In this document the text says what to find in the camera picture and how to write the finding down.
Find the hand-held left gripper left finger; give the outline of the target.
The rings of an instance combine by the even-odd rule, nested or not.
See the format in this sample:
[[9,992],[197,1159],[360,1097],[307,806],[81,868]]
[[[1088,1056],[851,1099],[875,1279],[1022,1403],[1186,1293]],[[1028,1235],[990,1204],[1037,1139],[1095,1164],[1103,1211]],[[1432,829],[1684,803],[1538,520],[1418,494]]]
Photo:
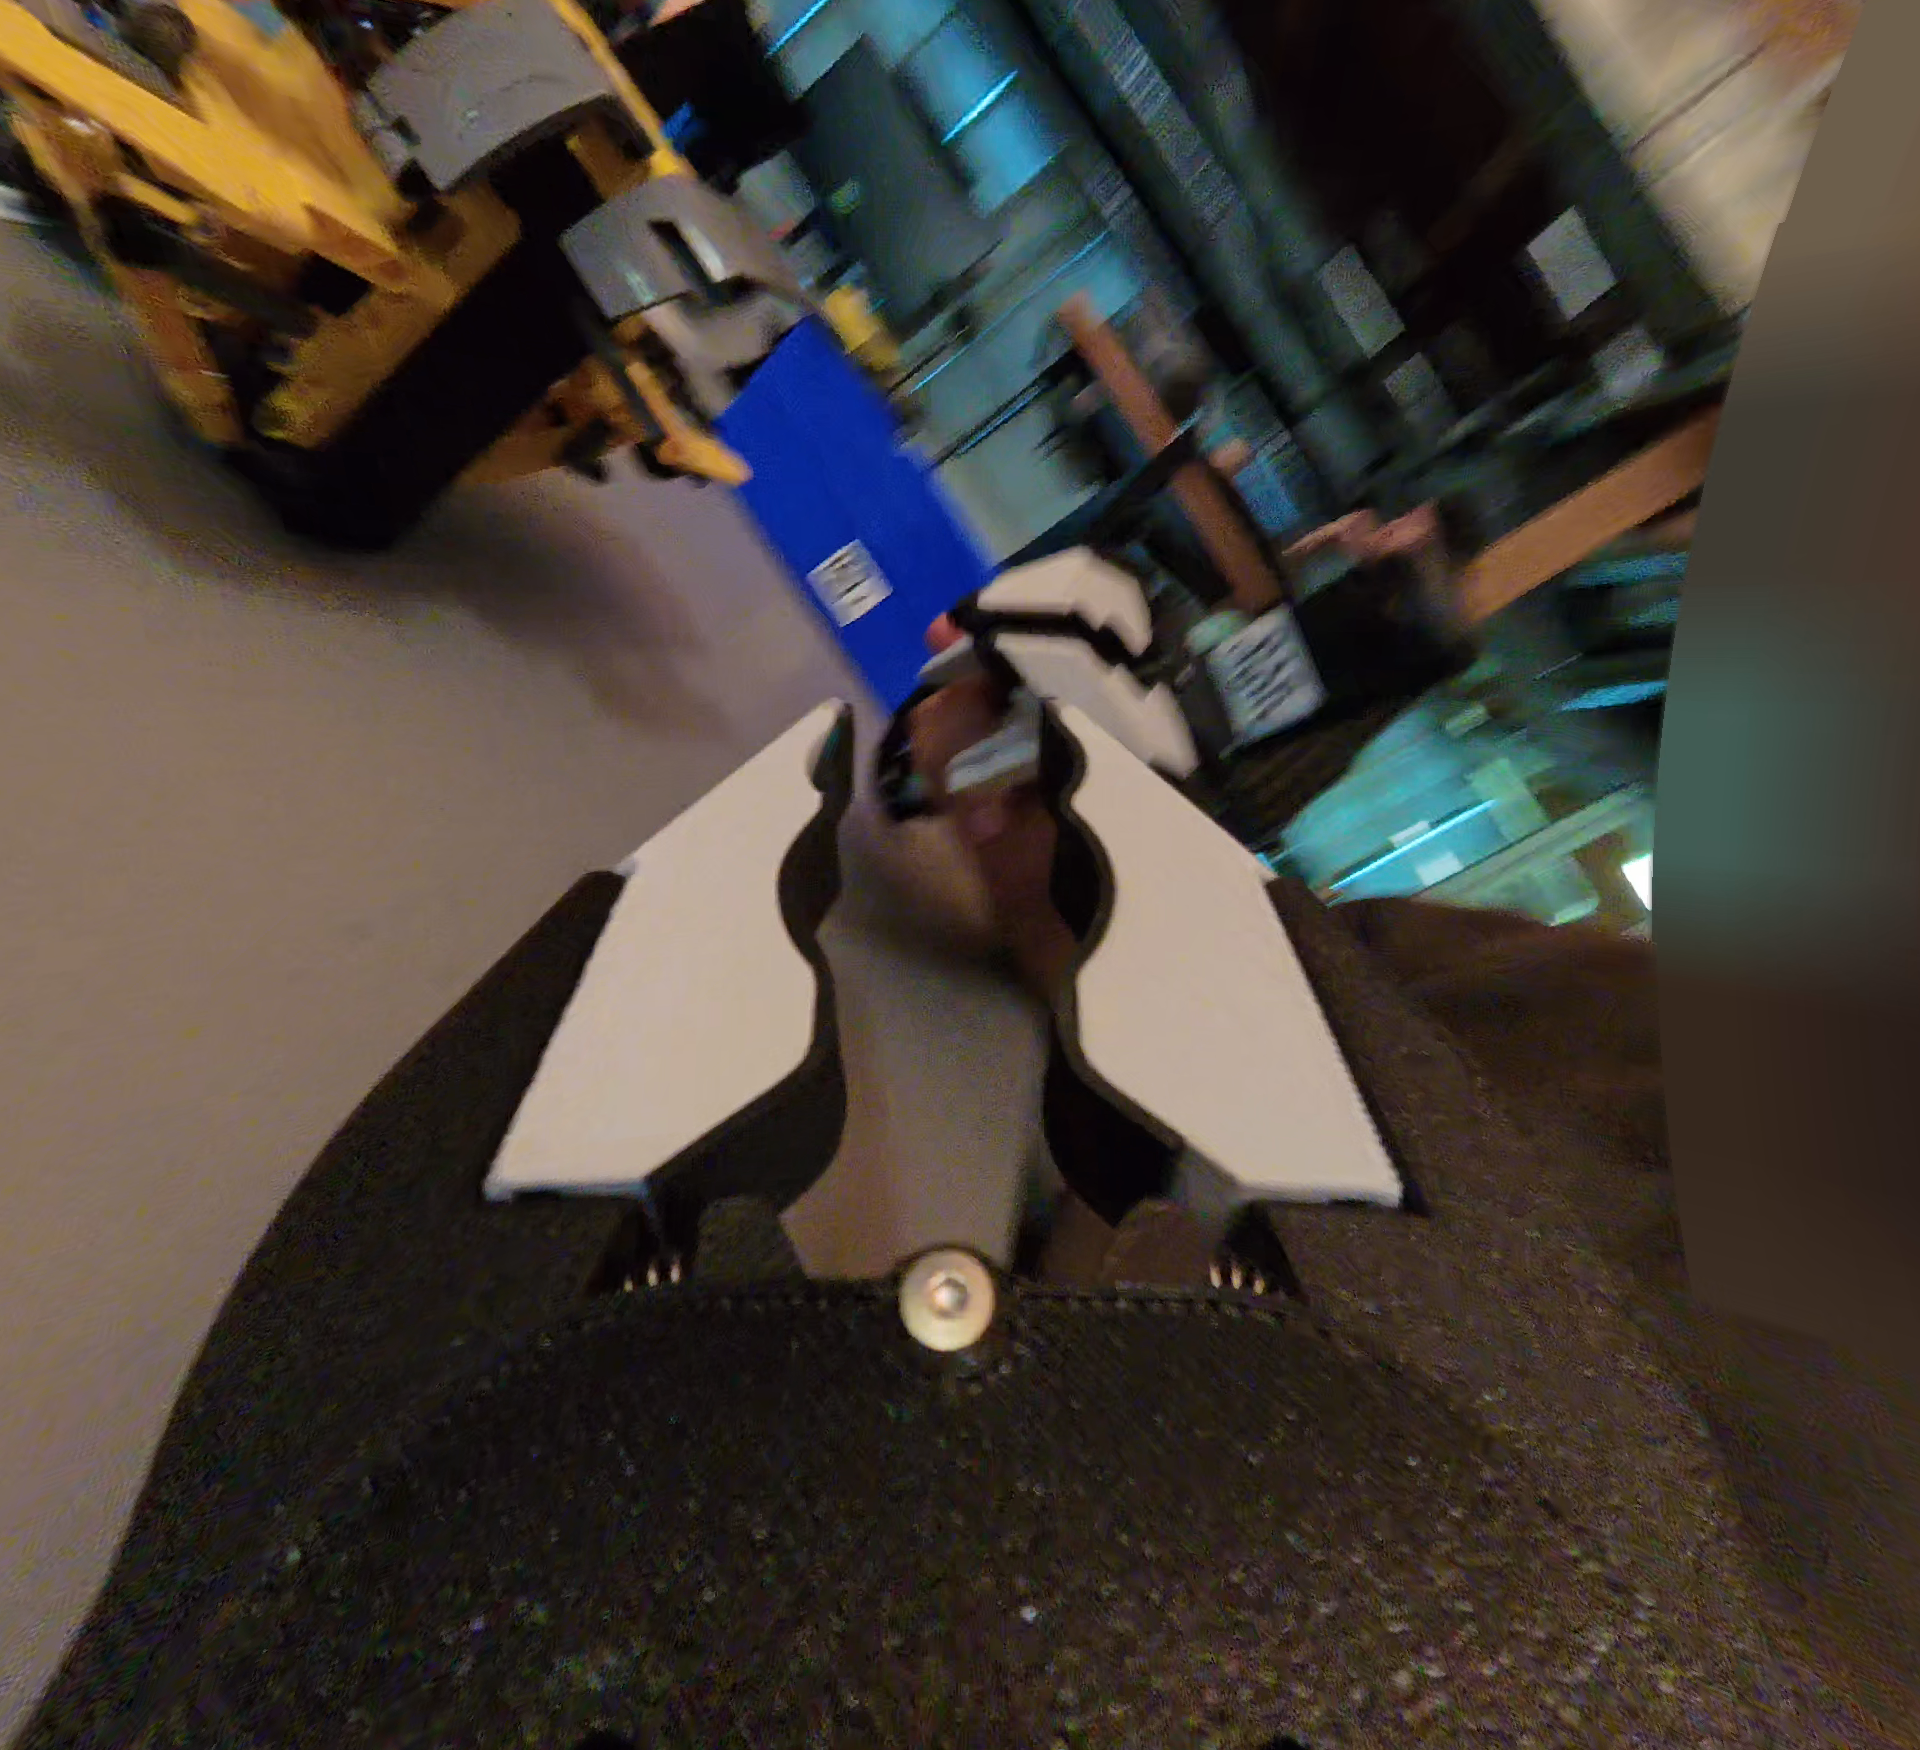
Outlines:
[[689,1252],[709,1207],[784,1213],[827,1176],[849,1091],[822,928],[851,780],[853,706],[827,699],[620,863],[487,1201],[629,1204]]

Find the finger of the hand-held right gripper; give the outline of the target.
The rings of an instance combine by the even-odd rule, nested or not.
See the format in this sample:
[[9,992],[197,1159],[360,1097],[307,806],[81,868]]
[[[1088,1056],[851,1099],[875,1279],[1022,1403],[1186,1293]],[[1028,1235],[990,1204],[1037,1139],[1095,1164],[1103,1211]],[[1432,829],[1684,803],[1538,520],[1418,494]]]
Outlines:
[[1076,711],[1165,777],[1195,774],[1188,718],[1163,684],[1139,681],[1080,634],[998,634],[997,652],[1054,716]]
[[1143,663],[1154,616],[1139,580],[1088,546],[1010,563],[952,607],[952,624],[989,636],[1080,641],[1103,663]]

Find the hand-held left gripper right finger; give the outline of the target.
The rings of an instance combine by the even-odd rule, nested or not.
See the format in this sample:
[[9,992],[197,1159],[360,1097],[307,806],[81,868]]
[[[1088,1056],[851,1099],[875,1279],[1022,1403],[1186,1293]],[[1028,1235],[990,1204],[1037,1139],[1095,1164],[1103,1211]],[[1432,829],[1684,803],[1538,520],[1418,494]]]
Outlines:
[[1119,737],[1044,710],[1052,901],[1044,1139],[1111,1225],[1183,1209],[1215,1243],[1260,1209],[1425,1201],[1289,931],[1281,880]]

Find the person's right hand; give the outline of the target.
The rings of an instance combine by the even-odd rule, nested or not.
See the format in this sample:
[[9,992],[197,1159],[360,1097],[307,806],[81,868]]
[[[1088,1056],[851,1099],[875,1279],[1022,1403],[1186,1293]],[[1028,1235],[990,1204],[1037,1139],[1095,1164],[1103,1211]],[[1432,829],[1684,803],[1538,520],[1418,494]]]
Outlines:
[[975,664],[950,676],[905,722],[909,777],[970,863],[997,952],[1037,1001],[1052,1008],[1080,949],[1052,892],[1057,820],[1030,783],[957,792],[947,783],[955,757],[1005,730],[1013,701],[1008,685]]

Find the blue plastic storage bin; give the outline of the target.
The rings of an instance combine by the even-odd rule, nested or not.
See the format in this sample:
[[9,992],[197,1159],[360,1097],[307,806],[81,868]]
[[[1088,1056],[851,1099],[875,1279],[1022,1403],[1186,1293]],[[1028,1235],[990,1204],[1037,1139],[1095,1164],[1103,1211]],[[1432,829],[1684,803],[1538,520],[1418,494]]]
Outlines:
[[928,628],[997,561],[891,404],[816,318],[791,327],[712,420],[749,475],[735,490],[872,699],[898,711]]

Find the yellow toy brick vehicle model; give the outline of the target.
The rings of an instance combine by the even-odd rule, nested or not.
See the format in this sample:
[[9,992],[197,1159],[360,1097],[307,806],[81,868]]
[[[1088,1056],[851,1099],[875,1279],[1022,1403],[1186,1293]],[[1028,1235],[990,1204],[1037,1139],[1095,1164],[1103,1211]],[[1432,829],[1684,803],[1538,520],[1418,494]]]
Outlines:
[[4,0],[4,142],[179,422],[307,543],[629,451],[738,490],[821,301],[611,0]]

